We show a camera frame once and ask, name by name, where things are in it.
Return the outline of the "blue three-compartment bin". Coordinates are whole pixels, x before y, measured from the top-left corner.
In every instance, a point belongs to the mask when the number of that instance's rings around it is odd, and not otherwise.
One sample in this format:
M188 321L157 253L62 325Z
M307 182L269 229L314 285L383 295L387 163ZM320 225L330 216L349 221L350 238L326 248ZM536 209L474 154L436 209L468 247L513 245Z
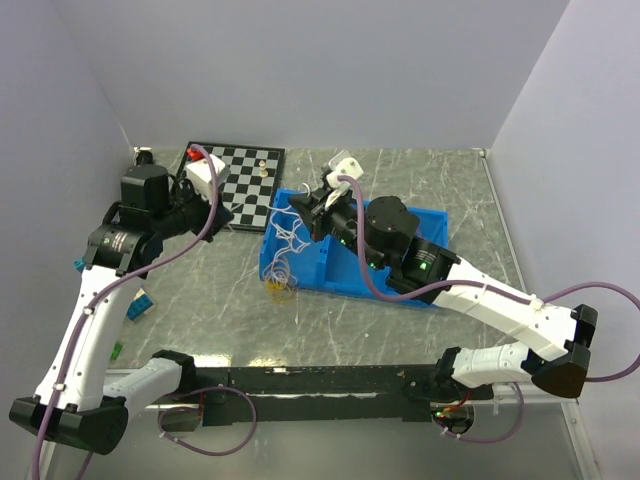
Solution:
M260 251L259 278L282 274L296 289L374 299L354 254L330 236L313 242L304 225L296 223L288 203L294 193L280 188L275 194Z

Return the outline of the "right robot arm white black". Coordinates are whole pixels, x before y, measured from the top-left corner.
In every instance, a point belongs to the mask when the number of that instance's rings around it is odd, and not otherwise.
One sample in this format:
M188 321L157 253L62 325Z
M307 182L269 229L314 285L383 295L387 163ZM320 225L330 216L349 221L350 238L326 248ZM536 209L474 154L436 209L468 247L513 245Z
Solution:
M352 190L329 188L293 194L289 205L310 238L330 236L357 256L365 283L386 270L389 302L417 300L468 315L512 338L501 347L452 347L437 363L436 385L448 398L506 382L531 383L556 397L576 399L587 380L589 350L598 313L581 304L567 308L511 288L454 252L423 239L420 220L396 196L370 202Z

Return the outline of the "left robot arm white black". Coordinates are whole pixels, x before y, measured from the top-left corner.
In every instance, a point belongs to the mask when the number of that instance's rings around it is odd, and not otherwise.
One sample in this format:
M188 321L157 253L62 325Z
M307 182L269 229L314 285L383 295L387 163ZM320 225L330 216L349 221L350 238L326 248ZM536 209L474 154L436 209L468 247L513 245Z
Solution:
M49 371L30 397L16 399L12 422L43 439L107 455L129 421L168 395L176 402L197 390L194 359L161 350L140 369L111 384L106 370L123 321L165 240L193 233L211 241L232 218L221 194L228 177L219 159L195 161L176 190L159 165L129 168L121 198L89 236L81 287L69 325Z

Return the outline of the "white chess piece upper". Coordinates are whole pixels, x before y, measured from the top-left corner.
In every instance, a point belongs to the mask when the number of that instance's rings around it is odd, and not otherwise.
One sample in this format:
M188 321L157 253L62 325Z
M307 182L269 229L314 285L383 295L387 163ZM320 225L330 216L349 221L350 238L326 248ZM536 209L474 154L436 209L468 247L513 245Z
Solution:
M259 176L261 178L267 178L269 176L269 173L267 171L267 165L264 160L259 161Z

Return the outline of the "black white chessboard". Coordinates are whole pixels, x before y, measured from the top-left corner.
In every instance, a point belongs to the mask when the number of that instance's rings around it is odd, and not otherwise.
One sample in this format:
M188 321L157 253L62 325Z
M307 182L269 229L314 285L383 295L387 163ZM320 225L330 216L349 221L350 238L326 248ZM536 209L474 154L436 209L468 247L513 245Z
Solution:
M285 151L275 147L206 144L202 147L230 167L226 181L218 187L222 203L233 219L222 229L263 233L270 217L270 207L280 186L285 165ZM259 161L264 160L269 176L259 176Z

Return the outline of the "black marker orange cap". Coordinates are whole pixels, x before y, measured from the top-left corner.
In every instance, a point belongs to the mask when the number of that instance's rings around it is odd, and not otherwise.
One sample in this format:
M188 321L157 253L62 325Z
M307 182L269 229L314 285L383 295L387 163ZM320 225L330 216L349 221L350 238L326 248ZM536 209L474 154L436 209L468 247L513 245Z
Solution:
M139 150L136 153L134 164L136 166L153 165L154 164L153 153L150 150Z

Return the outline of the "blue brown toy block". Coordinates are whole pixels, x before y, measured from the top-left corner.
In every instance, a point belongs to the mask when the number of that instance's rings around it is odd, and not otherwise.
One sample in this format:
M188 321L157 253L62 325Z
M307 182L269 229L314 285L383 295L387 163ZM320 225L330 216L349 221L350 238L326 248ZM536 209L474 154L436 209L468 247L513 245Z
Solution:
M84 259L82 257L77 258L74 263L74 268L78 271L78 272L82 272L85 268L85 262Z

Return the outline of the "green toy brick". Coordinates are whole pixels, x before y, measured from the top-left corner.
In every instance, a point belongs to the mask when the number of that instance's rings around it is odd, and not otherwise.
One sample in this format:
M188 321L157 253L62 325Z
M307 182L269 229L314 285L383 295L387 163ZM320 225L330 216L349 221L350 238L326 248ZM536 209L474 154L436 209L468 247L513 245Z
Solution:
M110 360L111 361L117 360L119 355L120 355L120 353L121 353L121 351L122 351L122 349L123 349L123 345L120 342L116 342L114 347L113 347L113 349L112 349Z

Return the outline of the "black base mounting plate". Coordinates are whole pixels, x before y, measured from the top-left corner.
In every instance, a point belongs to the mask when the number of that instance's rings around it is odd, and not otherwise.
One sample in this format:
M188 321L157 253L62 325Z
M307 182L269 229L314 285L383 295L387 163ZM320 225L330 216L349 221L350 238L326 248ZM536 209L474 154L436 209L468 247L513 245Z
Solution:
M471 389L440 378L434 365L217 367L198 370L194 387L168 393L160 403L204 407L205 426L238 422L400 419L429 422L431 407L461 400L494 398L491 386ZM223 385L244 392L196 394L196 388Z

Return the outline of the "aluminium frame rail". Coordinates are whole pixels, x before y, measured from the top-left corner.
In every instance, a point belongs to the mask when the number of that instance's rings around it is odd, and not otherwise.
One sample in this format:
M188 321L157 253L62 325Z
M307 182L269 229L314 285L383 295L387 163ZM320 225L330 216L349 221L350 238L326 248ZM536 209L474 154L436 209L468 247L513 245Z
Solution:
M452 407L458 403L464 402L465 405L471 402L488 402L493 401L496 403L567 403L571 402L571 399L562 399L560 397L552 396L543 392L532 384L500 384L500 385L485 385L482 388L477 388L471 392L470 396L466 393L459 391L455 393L450 399L437 398L434 394L419 393L416 387L407 386L404 389L400 389L399 392L393 393L391 391L384 392L380 389L373 390L372 392L296 392L293 393L267 393L266 391L258 393L250 393L248 389L242 389L239 386L235 386L235 389L243 391L252 399L258 400L383 400L389 399L392 396L399 396L401 399L408 399L410 401L425 401L436 406ZM140 412L144 407L151 405L152 403L159 402L162 397L171 397L174 402L179 402L179 398L194 396L194 393L170 393L167 389L160 390L159 387L153 387L149 382L138 382L137 384L125 381L124 379L117 380L110 384L100 386L97 390L99 394L108 398L124 397L126 399L126 405L132 408L134 412Z

